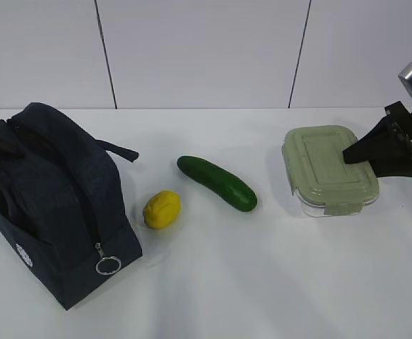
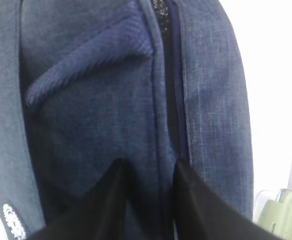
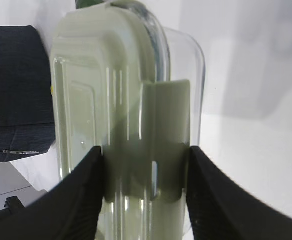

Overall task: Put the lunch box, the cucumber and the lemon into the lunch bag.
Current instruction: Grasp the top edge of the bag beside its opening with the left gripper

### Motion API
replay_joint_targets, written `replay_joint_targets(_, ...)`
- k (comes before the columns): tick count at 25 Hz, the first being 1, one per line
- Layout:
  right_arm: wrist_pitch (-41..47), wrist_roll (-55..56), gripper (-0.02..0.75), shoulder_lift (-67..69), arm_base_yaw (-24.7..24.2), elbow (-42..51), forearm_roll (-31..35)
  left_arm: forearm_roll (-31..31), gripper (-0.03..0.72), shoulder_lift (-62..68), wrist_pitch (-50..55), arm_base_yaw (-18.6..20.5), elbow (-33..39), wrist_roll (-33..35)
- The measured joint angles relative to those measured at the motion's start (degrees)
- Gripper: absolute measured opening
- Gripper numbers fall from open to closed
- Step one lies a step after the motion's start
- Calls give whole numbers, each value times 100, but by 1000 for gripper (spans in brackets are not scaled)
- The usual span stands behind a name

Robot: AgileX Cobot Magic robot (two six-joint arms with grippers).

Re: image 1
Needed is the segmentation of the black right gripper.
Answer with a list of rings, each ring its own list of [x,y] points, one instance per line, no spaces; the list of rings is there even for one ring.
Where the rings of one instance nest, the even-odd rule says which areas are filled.
[[[370,161],[376,177],[412,178],[412,112],[400,101],[384,110],[386,116],[368,134],[343,151],[344,162]],[[398,157],[400,148],[395,140],[402,144],[407,157]]]

